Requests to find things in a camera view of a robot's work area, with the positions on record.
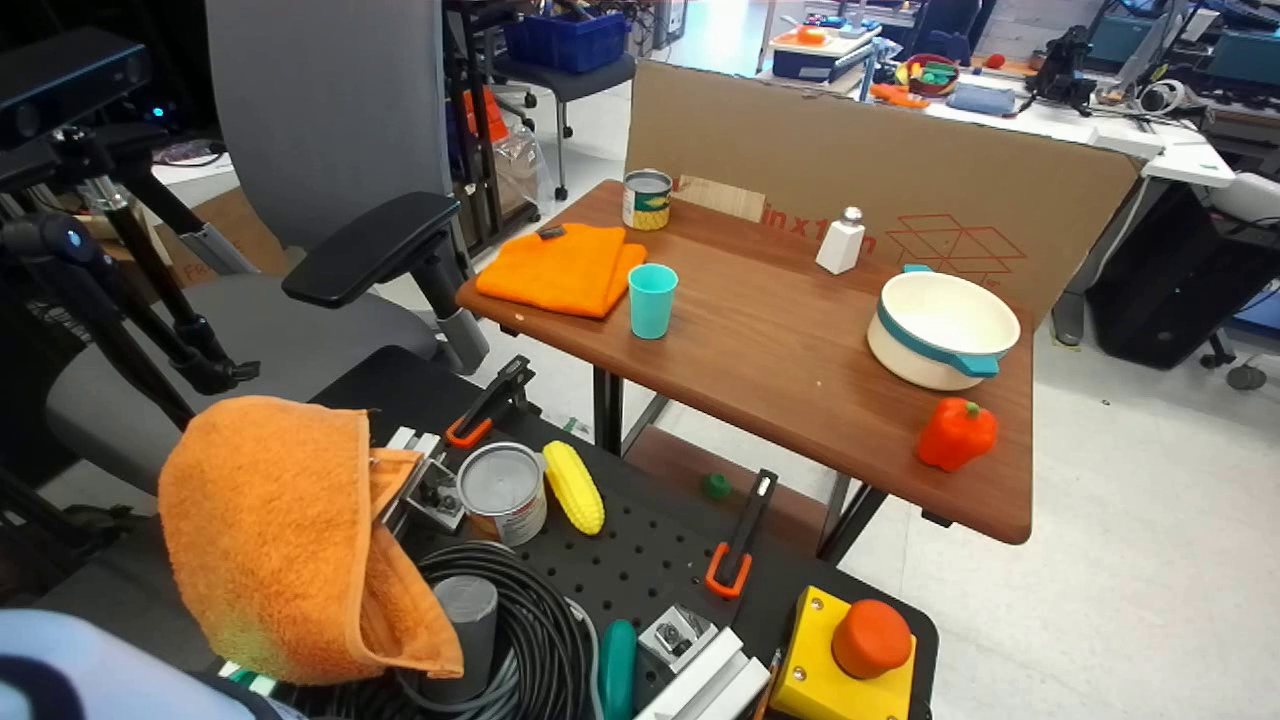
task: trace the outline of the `small white bottle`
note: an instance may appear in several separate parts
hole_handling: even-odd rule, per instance
[[[862,211],[859,207],[845,207],[845,216],[836,216],[829,223],[825,248],[817,251],[817,263],[830,274],[846,272],[857,263],[857,256],[862,251]]]

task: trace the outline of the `black chair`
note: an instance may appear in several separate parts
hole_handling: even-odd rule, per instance
[[[283,289],[257,272],[189,289],[222,348],[261,360],[234,390],[309,398],[385,343],[457,353],[462,372],[479,365],[485,337],[450,308],[462,256],[438,22],[438,4],[330,0],[301,13],[287,0],[209,0],[212,89],[239,186],[278,244],[304,248]],[[368,290],[398,272],[421,281],[433,317]],[[166,365],[165,374],[189,406],[215,398]],[[59,372],[46,425],[136,489],[155,484],[181,436],[100,348]]]
[[[535,82],[546,89],[556,95],[556,167],[560,167],[560,184],[556,184],[556,200],[568,200],[568,179],[563,179],[563,139],[570,137],[568,126],[568,104],[609,92],[615,82],[627,82],[636,77],[636,59],[618,57],[609,69],[597,69],[589,77],[568,77],[568,71],[550,71],[550,69],[531,69],[531,64],[516,64],[513,57],[494,57],[491,64],[502,80],[518,80],[518,82]]]

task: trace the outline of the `cardboard sheet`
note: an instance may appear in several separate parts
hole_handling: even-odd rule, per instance
[[[644,64],[627,167],[765,196],[758,223],[817,251],[845,202],[869,263],[922,258],[1000,290],[1036,326],[1139,162],[1000,126],[871,107],[825,89]]]

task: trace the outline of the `wire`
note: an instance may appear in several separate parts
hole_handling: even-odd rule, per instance
[[[489,679],[489,687],[477,700],[462,703],[438,703],[433,696],[422,696],[421,679],[413,672],[397,672],[398,691],[429,706],[429,710],[445,710],[445,714],[508,714],[516,710],[516,684],[518,684],[518,668],[516,668],[516,653],[502,656],[502,664],[494,668],[494,677]]]
[[[421,556],[421,571],[433,582],[448,575],[479,575],[499,591],[494,639],[513,649],[516,691],[494,691],[491,679],[485,691],[491,703],[466,710],[494,714],[494,706],[502,706],[499,714],[563,720],[597,706],[597,627],[582,630],[582,612],[574,616],[570,605],[531,575],[508,547],[434,547]],[[398,687],[413,703],[421,703],[421,677],[398,672]]]
[[[580,627],[589,630],[589,656],[591,656],[591,672],[589,672],[589,684],[591,684],[591,714],[604,720],[604,700],[601,700],[601,636],[597,636],[597,621],[570,599],[563,597],[563,605],[570,608],[570,616],[580,621]]]

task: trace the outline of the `orange towel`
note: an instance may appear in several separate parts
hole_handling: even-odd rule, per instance
[[[457,627],[376,523],[413,463],[368,451],[363,413],[269,395],[201,413],[160,470],[160,523],[212,653],[290,684],[457,679]]]
[[[625,226],[563,223],[563,234],[516,234],[477,274],[479,294],[535,304],[563,317],[609,317],[627,289],[627,272],[644,263],[644,244],[627,244]]]

